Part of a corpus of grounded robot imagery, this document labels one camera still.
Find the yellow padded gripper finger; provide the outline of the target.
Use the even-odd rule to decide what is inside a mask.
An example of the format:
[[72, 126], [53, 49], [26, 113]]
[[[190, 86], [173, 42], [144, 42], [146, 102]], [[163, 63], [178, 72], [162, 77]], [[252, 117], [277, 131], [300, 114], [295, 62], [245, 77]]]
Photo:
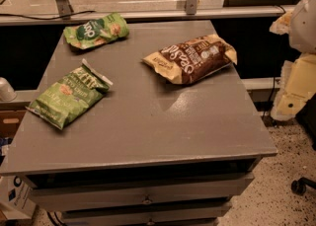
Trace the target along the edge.
[[276, 93], [271, 117], [287, 121], [295, 117], [316, 94], [316, 55], [302, 53], [281, 68], [280, 89]]
[[270, 26], [270, 32], [276, 35], [289, 34], [292, 11], [285, 12]]

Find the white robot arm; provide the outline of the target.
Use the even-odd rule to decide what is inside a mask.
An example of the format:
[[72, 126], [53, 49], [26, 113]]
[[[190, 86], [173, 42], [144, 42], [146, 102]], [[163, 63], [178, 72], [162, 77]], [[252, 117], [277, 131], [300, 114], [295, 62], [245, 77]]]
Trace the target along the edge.
[[300, 52], [281, 68], [280, 89], [271, 117], [287, 121], [295, 117], [316, 94], [316, 0], [300, 0], [270, 26], [277, 35], [288, 34], [289, 45]]

